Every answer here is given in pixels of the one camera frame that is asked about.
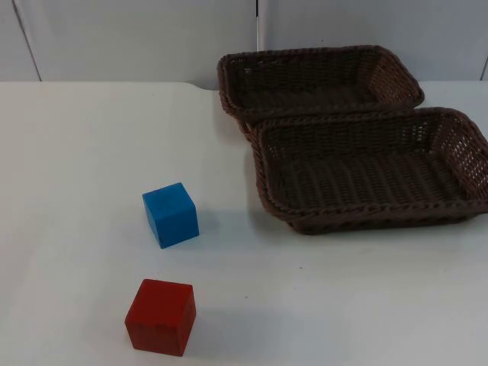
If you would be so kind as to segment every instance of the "wooden block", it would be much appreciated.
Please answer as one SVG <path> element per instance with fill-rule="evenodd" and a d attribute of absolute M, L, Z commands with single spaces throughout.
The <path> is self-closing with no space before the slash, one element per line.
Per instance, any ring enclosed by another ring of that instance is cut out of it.
<path fill-rule="evenodd" d="M 145 193 L 143 201 L 161 248 L 199 235 L 197 210 L 182 183 Z"/>
<path fill-rule="evenodd" d="M 145 279 L 125 326 L 135 349 L 182 356 L 196 314 L 190 284 Z"/>

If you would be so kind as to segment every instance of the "brown basket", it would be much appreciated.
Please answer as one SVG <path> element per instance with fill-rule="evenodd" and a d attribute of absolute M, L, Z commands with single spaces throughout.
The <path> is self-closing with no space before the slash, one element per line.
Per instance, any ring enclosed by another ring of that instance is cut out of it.
<path fill-rule="evenodd" d="M 488 212 L 488 144 L 458 111 L 266 120 L 251 136 L 265 209 L 301 233 Z"/>
<path fill-rule="evenodd" d="M 223 109 L 249 139 L 264 118 L 413 108 L 419 83 L 379 46 L 237 53 L 217 67 Z"/>

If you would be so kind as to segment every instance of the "table surface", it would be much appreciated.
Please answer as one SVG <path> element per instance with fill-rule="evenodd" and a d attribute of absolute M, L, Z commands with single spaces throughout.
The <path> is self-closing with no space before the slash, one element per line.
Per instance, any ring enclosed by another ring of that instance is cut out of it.
<path fill-rule="evenodd" d="M 488 136 L 488 83 L 423 82 Z M 5 365 L 486 365 L 488 215 L 300 236 L 266 214 L 217 93 L 181 83 L 0 84 Z M 161 250 L 141 194 L 183 182 L 201 235 Z M 144 278 L 194 285 L 183 358 L 136 351 Z"/>

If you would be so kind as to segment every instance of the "white wall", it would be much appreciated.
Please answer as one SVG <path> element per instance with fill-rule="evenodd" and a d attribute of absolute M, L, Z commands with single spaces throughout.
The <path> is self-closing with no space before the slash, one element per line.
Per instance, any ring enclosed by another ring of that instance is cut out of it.
<path fill-rule="evenodd" d="M 37 80 L 11 0 L 0 0 L 0 81 Z"/>
<path fill-rule="evenodd" d="M 224 53 L 256 48 L 255 0 L 16 0 L 42 80 L 217 86 Z"/>
<path fill-rule="evenodd" d="M 259 0 L 264 49 L 375 43 L 421 80 L 479 80 L 487 0 Z"/>

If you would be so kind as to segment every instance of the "basket bottom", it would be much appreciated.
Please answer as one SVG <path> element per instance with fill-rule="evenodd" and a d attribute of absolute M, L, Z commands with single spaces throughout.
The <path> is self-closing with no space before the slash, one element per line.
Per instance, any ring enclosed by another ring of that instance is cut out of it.
<path fill-rule="evenodd" d="M 457 223 L 486 212 L 451 204 L 468 194 L 433 152 L 294 160 L 270 183 L 279 201 L 304 212 L 288 223 L 305 234 Z"/>
<path fill-rule="evenodd" d="M 280 176 L 275 191 L 295 209 L 467 199 L 443 159 L 429 152 L 294 160 Z"/>
<path fill-rule="evenodd" d="M 250 91 L 241 95 L 243 107 L 281 108 L 374 103 L 377 98 L 362 85 L 340 85 L 310 90 Z"/>

